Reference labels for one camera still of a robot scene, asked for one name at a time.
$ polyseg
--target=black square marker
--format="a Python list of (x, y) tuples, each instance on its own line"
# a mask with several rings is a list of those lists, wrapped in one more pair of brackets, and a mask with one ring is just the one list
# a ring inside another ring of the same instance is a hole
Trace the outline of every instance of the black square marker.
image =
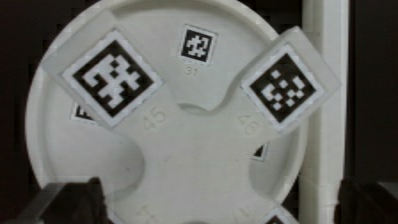
[(288, 53), (249, 86), (275, 120), (283, 123), (316, 93)]
[(71, 77), (110, 117), (117, 116), (155, 82), (117, 40)]
[(265, 224), (284, 224), (284, 223), (283, 223), (281, 219), (277, 218), (277, 216), (274, 216)]
[(187, 28), (185, 32), (181, 56), (206, 63), (210, 60), (215, 37), (204, 34), (197, 29), (192, 30)]

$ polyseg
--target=black and white square pattern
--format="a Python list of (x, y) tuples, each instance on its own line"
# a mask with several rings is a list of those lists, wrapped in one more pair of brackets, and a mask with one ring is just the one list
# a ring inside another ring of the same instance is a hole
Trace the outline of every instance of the black and white square pattern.
[(320, 98), (323, 88), (290, 45), (272, 59), (242, 88), (281, 131)]
[(76, 103), (73, 104), (71, 120), (85, 124), (98, 125), (94, 119), (91, 118), (91, 115), (87, 114), (87, 112), (84, 111), (84, 108), (80, 107)]
[(259, 224), (299, 224), (299, 223), (286, 209), (281, 206), (277, 206), (265, 215)]
[(194, 26), (185, 25), (179, 46), (179, 58), (208, 65), (211, 62), (217, 34)]
[(112, 31), (64, 73), (64, 79), (110, 127), (162, 85), (117, 31)]
[(279, 217), (274, 216), (272, 219), (268, 220), (268, 222), (265, 224), (284, 224)]

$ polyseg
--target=white plastic plate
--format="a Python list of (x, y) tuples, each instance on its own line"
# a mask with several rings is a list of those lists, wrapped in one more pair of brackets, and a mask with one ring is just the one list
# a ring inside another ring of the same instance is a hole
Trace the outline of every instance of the white plastic plate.
[[(71, 64), (78, 66), (85, 58), (96, 57), (84, 54), (101, 52), (100, 43), (114, 30), (131, 44), (130, 55), (142, 63), (146, 73), (153, 74), (149, 77), (158, 77), (165, 83), (128, 108), (131, 127), (121, 129), (131, 130), (135, 140), (89, 119), (48, 74), (68, 71)], [(197, 39), (197, 33), (211, 41)], [(50, 66), (43, 69), (41, 65), (37, 69), (28, 97), (30, 161), (43, 186), (100, 176), (112, 217), (119, 217), (123, 223), (233, 223), (236, 219), (242, 223), (256, 223), (274, 208), (274, 200), (281, 203), (286, 197), (302, 163), (307, 126), (304, 124), (290, 135), (267, 143), (270, 133), (259, 125), (265, 118), (261, 111), (251, 109), (249, 98), (233, 100), (233, 106), (226, 105), (226, 99), (245, 96), (235, 78), (275, 38), (277, 34), (249, 8), (236, 1), (220, 0), (101, 1), (59, 35), (43, 60)], [(208, 131), (206, 124), (217, 122), (220, 126)], [(162, 154), (174, 145), (174, 153)], [(233, 150), (236, 154), (229, 155), (229, 147), (242, 148), (242, 155), (247, 151), (256, 154), (245, 174), (233, 172), (238, 164), (245, 164), (240, 158), (251, 158), (240, 157)], [(201, 160), (211, 153), (217, 164)], [(235, 183), (235, 174), (247, 176), (247, 183), (236, 184), (249, 184), (256, 191), (256, 197), (249, 201), (242, 198), (236, 206), (227, 203), (240, 199), (229, 195), (238, 189), (236, 185), (227, 185)], [(203, 183), (203, 180), (217, 179), (226, 186)]]

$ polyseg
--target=dark background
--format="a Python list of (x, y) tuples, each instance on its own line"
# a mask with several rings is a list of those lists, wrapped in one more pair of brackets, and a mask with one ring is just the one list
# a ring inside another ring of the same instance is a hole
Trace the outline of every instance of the dark background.
[[(96, 0), (0, 0), (0, 222), (37, 193), (25, 104), (37, 63), (64, 25)], [(277, 31), (300, 23), (299, 0), (242, 0)], [(352, 1), (346, 177), (398, 182), (398, 1)]]

